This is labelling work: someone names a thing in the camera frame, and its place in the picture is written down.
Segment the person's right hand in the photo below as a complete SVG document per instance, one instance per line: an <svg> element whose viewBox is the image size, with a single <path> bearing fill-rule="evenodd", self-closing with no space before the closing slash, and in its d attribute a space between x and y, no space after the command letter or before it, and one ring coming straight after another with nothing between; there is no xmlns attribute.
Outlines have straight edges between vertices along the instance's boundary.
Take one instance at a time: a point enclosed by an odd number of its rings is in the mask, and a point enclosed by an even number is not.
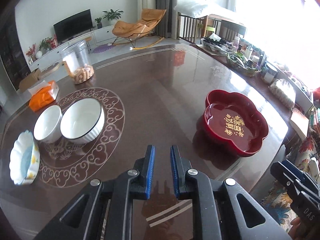
<svg viewBox="0 0 320 240"><path fill-rule="evenodd" d="M288 235L293 239L293 240L298 240L298 239L311 239L309 236L310 231L308 228L302 223L301 219L299 217L296 217L294 220L291 221L290 223L291 229L288 232Z"/></svg>

